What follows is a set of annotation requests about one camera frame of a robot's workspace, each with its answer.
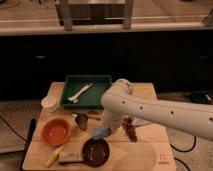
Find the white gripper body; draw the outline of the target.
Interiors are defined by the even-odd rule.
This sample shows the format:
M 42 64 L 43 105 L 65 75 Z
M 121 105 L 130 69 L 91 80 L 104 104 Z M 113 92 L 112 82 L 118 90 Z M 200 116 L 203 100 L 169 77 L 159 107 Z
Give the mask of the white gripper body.
M 117 129 L 122 125 L 124 115 L 122 113 L 115 113 L 109 110 L 103 111 L 103 127 L 105 136 L 113 135 Z

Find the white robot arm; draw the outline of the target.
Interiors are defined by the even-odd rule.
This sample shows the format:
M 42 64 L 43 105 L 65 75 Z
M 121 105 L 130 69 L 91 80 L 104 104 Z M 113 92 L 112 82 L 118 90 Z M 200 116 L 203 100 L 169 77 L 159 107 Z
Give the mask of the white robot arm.
M 133 95 L 133 85 L 118 79 L 101 97 L 103 123 L 116 130 L 125 114 L 213 141 L 213 105 L 146 99 Z

